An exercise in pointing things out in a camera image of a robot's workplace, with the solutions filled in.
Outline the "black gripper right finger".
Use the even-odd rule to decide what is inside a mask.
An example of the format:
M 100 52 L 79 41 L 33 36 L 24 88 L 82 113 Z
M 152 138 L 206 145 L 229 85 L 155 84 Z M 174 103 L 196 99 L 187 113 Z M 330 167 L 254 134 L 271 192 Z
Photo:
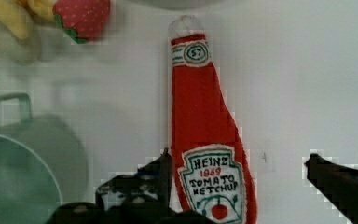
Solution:
M 352 224 L 358 224 L 358 169 L 312 153 L 304 162 L 307 179 Z

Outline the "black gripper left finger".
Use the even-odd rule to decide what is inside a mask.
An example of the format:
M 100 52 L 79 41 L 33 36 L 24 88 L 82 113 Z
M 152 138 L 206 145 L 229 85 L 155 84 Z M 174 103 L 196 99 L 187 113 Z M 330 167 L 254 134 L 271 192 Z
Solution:
M 46 224 L 215 224 L 194 210 L 169 207 L 172 156 L 168 149 L 133 175 L 117 175 L 95 191 L 93 203 L 67 203 Z

